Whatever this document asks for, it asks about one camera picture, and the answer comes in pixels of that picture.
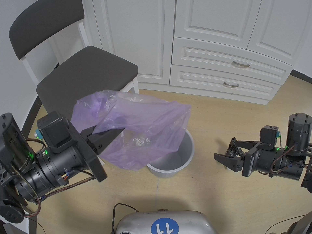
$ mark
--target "metal handle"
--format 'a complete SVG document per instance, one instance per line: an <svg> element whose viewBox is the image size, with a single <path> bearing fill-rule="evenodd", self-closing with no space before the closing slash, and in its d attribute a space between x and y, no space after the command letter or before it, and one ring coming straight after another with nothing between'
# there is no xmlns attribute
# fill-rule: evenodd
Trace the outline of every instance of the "metal handle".
<svg viewBox="0 0 312 234"><path fill-rule="evenodd" d="M224 82L223 84L224 84L224 85L227 85L227 86L230 86L230 87L233 87L233 88L239 87L239 84L237 84L237 85L230 85L230 84L227 84L226 82Z"/></svg>
<svg viewBox="0 0 312 234"><path fill-rule="evenodd" d="M234 63L235 65L239 65L239 66L242 66L242 67L245 67L245 68L250 67L249 64L241 64L241 63L238 63L238 62L236 62L236 61L233 61L233 63Z"/></svg>

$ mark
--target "beige floor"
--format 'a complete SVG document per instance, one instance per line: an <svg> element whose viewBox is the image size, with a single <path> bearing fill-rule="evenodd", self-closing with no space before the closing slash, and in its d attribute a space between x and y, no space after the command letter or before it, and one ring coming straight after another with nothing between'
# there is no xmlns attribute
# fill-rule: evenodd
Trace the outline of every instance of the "beige floor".
<svg viewBox="0 0 312 234"><path fill-rule="evenodd" d="M284 146L288 116L296 112L312 115L312 84L290 76L266 106L168 92L140 90L140 93L192 105L188 126L195 141L192 162L167 179L155 177L147 167L133 172L107 163L105 181L88 182L43 202L38 222L46 234L109 234L116 203L132 205L139 211L200 211L220 234L264 234L272 224L312 210L308 200L311 194L300 187L302 177L293 181L254 172L246 178L226 170L213 158L215 152L225 152L232 137L258 140L264 125L279 126ZM41 108L38 118L45 114ZM78 174L72 182L84 177ZM116 222L130 212L123 206L117 208ZM286 232L293 222L278 224L270 232Z"/></svg>

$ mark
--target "chair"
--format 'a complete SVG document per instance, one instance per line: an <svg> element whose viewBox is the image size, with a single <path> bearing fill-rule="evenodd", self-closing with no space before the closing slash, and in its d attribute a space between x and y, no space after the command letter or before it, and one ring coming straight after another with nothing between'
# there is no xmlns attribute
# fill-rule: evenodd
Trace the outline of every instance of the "chair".
<svg viewBox="0 0 312 234"><path fill-rule="evenodd" d="M89 45L83 26L81 0L38 0L12 24L9 37L16 56L37 86L48 113L58 110L71 118L76 100L96 91L138 91L138 67L118 56ZM85 48L38 82L25 55L65 27L77 23Z"/></svg>

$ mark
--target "blue circle logo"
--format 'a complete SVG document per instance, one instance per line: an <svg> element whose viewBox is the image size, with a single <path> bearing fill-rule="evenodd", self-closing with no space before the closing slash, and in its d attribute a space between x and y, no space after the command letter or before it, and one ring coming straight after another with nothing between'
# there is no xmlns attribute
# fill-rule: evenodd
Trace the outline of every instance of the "blue circle logo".
<svg viewBox="0 0 312 234"><path fill-rule="evenodd" d="M151 227L152 234L178 234L179 225L171 218L157 219Z"/></svg>

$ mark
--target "trash bag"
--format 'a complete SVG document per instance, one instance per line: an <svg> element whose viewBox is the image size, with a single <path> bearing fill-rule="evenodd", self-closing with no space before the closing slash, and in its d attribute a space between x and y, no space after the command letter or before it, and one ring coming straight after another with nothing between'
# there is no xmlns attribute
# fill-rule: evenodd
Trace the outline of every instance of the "trash bag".
<svg viewBox="0 0 312 234"><path fill-rule="evenodd" d="M78 132L96 125L94 134L125 128L99 156L119 168L137 171L178 150L190 114L190 105L104 90L78 100L71 122Z"/></svg>

